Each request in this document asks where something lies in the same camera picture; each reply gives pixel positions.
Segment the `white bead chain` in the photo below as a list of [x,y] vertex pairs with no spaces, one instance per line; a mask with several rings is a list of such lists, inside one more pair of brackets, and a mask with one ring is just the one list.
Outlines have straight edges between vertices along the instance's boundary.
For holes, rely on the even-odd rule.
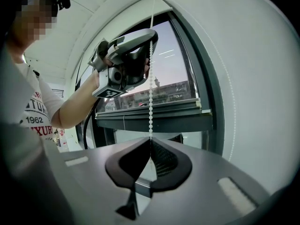
[[152,112],[152,110],[153,110],[153,107],[152,107],[152,105],[153,105],[153,103],[152,103],[152,101],[153,101],[153,99],[152,99],[152,97],[153,97],[153,90],[152,90],[152,82],[153,82],[153,62],[152,62],[152,56],[153,56],[153,43],[152,43],[152,41],[150,41],[150,59],[149,59],[149,61],[150,61],[150,68],[149,68],[149,82],[150,82],[150,89],[149,89],[149,137],[150,137],[150,139],[152,139],[152,137],[153,137],[153,134],[152,134],[152,132],[153,132],[153,130],[152,130],[152,128],[153,128],[153,125],[152,125],[152,123],[153,123],[153,121],[152,121],[152,115],[153,115],[153,112]]

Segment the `white t-shirt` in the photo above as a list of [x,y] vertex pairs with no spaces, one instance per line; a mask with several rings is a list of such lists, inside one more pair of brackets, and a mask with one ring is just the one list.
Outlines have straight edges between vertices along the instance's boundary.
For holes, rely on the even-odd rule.
[[53,128],[51,119],[63,104],[44,80],[33,72],[26,63],[16,64],[27,82],[35,90],[20,120],[20,125],[31,128],[43,139],[53,140]]

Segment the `person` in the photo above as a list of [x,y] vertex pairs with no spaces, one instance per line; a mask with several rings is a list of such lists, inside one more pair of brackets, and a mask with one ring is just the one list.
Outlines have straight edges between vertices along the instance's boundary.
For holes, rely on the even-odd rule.
[[[24,110],[20,125],[31,128],[48,140],[53,140],[52,126],[72,128],[86,118],[97,100],[92,92],[99,87],[99,73],[95,70],[68,100],[63,101],[38,72],[23,61],[25,50],[39,40],[41,35],[46,34],[57,13],[56,0],[30,0],[17,14],[6,35],[6,47],[13,62],[35,90]],[[104,63],[112,65],[107,58],[104,58]]]

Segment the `ceiling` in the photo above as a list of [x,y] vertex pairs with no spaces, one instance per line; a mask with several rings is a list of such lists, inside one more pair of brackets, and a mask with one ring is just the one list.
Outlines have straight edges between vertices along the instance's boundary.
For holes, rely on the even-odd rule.
[[71,0],[69,9],[59,11],[50,34],[26,50],[27,63],[46,82],[65,85],[66,71],[72,74],[81,56],[78,51],[83,51],[103,26],[136,1]]

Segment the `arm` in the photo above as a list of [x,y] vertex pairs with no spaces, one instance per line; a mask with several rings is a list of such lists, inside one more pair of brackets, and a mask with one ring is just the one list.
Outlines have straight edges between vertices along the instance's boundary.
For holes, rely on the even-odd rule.
[[98,99],[92,96],[98,87],[99,73],[94,71],[56,111],[51,120],[52,125],[56,128],[72,128],[84,120]]

